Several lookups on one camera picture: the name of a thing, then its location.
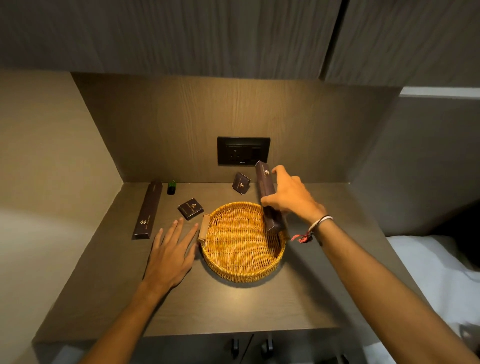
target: round woven basket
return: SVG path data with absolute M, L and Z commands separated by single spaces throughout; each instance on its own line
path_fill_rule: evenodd
M 233 282 L 254 282 L 272 273 L 287 239 L 283 231 L 266 231 L 262 207 L 251 202 L 232 202 L 204 215 L 199 235 L 205 262 Z

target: black cable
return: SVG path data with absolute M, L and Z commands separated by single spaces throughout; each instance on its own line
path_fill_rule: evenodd
M 245 348 L 245 351 L 243 352 L 243 355 L 241 356 L 239 364 L 241 364 L 241 362 L 243 361 L 243 358 L 245 357 L 245 354 L 247 353 L 248 347 L 250 346 L 250 343 L 252 342 L 252 339 L 253 339 L 254 335 L 255 334 L 252 334 L 252 336 L 250 336 L 250 340 L 248 341 L 247 347 Z

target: white bracelet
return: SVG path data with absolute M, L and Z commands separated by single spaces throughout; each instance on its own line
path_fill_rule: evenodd
M 315 227 L 317 227 L 318 225 L 320 225 L 322 222 L 324 222 L 325 220 L 333 220 L 333 217 L 331 217 L 330 215 L 326 215 L 324 217 L 322 217 L 320 220 L 317 220 L 315 221 L 311 226 L 310 228 L 308 229 L 308 232 L 311 232 L 313 229 L 315 229 Z

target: wooden desk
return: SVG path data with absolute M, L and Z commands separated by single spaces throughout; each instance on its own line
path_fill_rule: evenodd
M 147 183 L 126 183 L 47 315 L 34 342 L 98 338 L 127 304 L 141 281 L 152 240 L 131 240 Z M 365 215 L 345 183 L 307 188 L 360 245 L 420 294 L 390 244 Z M 205 212 L 233 201 L 257 202 L 255 186 L 240 195 L 228 183 L 178 183 L 160 198 L 154 231 L 180 217 L 177 206 L 192 197 Z M 186 221 L 184 233 L 201 222 Z M 291 235 L 306 226 L 287 219 Z M 146 336 L 354 327 L 374 340 L 319 244 L 289 243 L 280 268 L 257 285 L 227 284 L 200 257 L 153 316 Z

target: electrical outlet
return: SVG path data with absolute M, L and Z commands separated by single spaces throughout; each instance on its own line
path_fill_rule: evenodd
M 219 136 L 216 152 L 219 166 L 254 166 L 267 161 L 270 138 L 232 138 Z

